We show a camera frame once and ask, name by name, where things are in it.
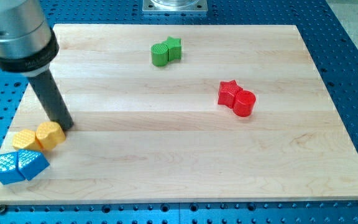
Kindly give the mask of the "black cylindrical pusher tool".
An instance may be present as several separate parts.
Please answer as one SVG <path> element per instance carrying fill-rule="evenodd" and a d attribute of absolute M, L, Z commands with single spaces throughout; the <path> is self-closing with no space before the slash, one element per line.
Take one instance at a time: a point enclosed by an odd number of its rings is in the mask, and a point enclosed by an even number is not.
<path fill-rule="evenodd" d="M 63 100 L 50 70 L 46 70 L 28 81 L 39 99 L 50 121 L 58 123 L 66 131 L 73 126 L 73 118 Z"/>

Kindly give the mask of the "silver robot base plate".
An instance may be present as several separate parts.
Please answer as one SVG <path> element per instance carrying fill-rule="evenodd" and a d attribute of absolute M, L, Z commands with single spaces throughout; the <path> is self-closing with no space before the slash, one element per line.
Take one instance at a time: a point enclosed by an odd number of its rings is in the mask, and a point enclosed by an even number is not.
<path fill-rule="evenodd" d="M 144 12 L 206 12 L 207 0 L 143 0 Z"/>

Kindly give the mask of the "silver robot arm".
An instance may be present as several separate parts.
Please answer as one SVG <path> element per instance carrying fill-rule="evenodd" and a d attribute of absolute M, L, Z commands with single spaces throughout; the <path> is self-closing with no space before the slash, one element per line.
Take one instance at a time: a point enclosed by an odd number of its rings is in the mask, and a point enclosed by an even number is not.
<path fill-rule="evenodd" d="M 0 0 L 0 68 L 25 76 L 49 120 L 66 131 L 73 118 L 49 69 L 59 45 L 38 0 Z"/>

